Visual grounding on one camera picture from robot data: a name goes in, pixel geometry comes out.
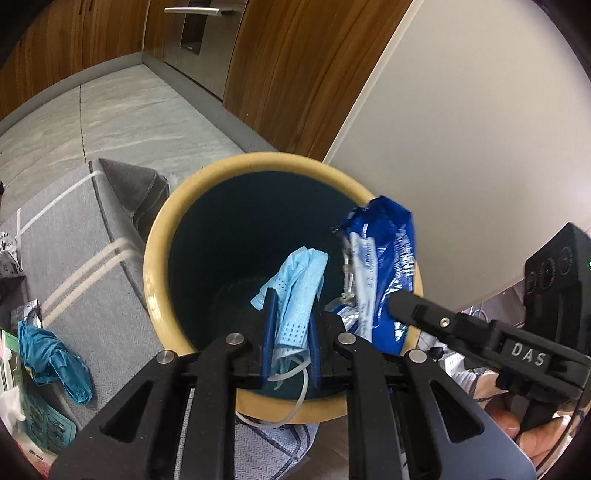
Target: stainless steel appliance door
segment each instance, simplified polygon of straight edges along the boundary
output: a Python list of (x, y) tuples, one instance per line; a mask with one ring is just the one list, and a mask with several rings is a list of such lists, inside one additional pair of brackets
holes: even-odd
[(218, 98), (226, 78), (246, 0), (181, 2), (194, 13), (174, 12), (164, 49), (164, 61), (183, 72)]

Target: wood grain panel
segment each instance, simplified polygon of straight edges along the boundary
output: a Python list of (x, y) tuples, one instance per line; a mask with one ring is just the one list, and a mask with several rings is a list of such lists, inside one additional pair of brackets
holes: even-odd
[(150, 0), (146, 32), (144, 40), (144, 52), (164, 61), (164, 47), (168, 36), (168, 28), (173, 20), (172, 14), (165, 14), (167, 7), (177, 7), (187, 2), (179, 0)]
[(83, 67), (142, 49), (148, 0), (85, 0)]
[(2, 118), (47, 87), (81, 71), (86, 1), (55, 0), (21, 37), (0, 70)]
[(223, 104), (280, 151), (322, 160), (411, 0), (250, 0)]

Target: metal handle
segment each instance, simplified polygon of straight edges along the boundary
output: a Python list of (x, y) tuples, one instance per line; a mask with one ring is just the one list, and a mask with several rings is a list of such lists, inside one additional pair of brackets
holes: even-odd
[(222, 15), (232, 15), (234, 10), (231, 8), (211, 8), (211, 7), (168, 7), (164, 9), (165, 14), (192, 14), (192, 15), (210, 15), (212, 17), (221, 17)]

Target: metal screw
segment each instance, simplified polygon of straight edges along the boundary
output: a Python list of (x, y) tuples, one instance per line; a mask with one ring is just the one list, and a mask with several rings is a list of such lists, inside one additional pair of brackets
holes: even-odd
[(418, 348), (410, 350), (408, 353), (408, 358), (410, 358), (411, 362), (416, 364), (422, 364), (427, 361), (427, 354)]
[(355, 343), (355, 340), (357, 340), (357, 337), (355, 335), (353, 335), (352, 333), (345, 332), (345, 333), (340, 333), (336, 339), (339, 341), (339, 343), (342, 343), (343, 345), (351, 345), (352, 343)]
[(244, 341), (244, 335), (241, 333), (231, 333), (226, 337), (228, 345), (240, 345)]
[(172, 350), (162, 350), (156, 355), (156, 360), (159, 364), (169, 364), (174, 360), (174, 352)]

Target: disposable face mask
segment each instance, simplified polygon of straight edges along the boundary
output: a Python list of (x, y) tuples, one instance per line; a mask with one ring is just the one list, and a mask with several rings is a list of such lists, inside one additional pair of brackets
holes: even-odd
[[(275, 377), (280, 374), (281, 380), (292, 377), (310, 363), (310, 312), (314, 297), (320, 297), (322, 291), (328, 257), (326, 253), (313, 248), (299, 248), (287, 257), (279, 272), (251, 300), (254, 308), (262, 310), (267, 288), (271, 287), (277, 292), (279, 308), (271, 373)], [(300, 357), (303, 363), (288, 371), (294, 357)]]

